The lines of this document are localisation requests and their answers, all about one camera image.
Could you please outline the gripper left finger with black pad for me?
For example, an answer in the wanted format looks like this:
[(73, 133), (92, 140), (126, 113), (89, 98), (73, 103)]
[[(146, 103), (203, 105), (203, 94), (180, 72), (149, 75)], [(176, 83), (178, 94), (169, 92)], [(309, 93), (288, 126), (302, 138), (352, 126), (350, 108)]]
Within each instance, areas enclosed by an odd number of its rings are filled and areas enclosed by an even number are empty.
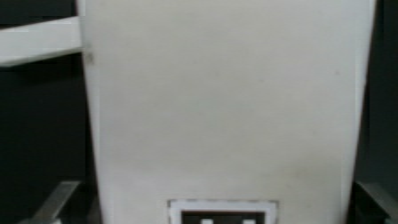
[(62, 181), (34, 215), (16, 224), (101, 224), (98, 195), (82, 181)]

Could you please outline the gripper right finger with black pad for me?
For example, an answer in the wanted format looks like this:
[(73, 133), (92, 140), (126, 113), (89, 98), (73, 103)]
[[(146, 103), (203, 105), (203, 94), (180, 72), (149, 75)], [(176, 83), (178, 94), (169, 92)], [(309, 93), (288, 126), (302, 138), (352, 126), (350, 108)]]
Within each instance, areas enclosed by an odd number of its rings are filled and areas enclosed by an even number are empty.
[(398, 224), (398, 201), (377, 183), (354, 183), (347, 224)]

